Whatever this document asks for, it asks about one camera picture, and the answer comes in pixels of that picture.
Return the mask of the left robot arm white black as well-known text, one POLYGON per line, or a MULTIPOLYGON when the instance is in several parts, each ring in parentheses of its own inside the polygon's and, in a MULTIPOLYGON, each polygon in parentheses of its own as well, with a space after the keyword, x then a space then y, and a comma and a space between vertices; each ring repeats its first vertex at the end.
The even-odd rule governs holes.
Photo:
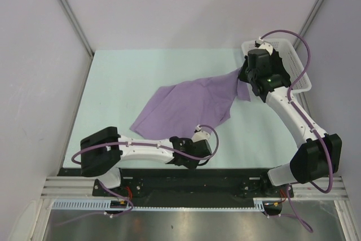
POLYGON ((197 126, 192 138, 138 140, 121 136, 116 127, 110 126, 82 139, 72 162, 80 165, 82 177, 100 177, 105 189, 117 196, 125 188, 121 173, 115 170, 120 162, 144 160, 196 169, 202 161, 208 161, 215 152, 204 128, 197 126))

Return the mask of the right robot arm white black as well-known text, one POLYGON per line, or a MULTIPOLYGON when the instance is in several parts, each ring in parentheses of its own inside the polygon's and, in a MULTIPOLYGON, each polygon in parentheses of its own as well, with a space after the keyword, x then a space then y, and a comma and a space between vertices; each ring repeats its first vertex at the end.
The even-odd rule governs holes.
POLYGON ((290 75, 279 53, 249 50, 238 79, 249 83, 254 95, 280 117, 298 148, 289 163, 267 172, 267 178, 260 182, 261 192, 274 196, 282 185, 314 183, 322 177, 329 178, 329 185, 320 192, 330 192, 333 175, 338 170, 342 140, 337 134, 328 134, 316 126, 292 98, 290 75))

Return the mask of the purple t shirt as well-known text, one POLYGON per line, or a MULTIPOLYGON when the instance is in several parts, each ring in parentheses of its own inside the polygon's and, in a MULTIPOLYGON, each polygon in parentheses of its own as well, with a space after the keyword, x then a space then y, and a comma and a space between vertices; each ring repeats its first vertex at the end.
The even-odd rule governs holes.
POLYGON ((250 101, 239 71, 162 86, 130 126, 144 139, 191 138, 197 125, 216 128, 230 117, 235 99, 250 101))

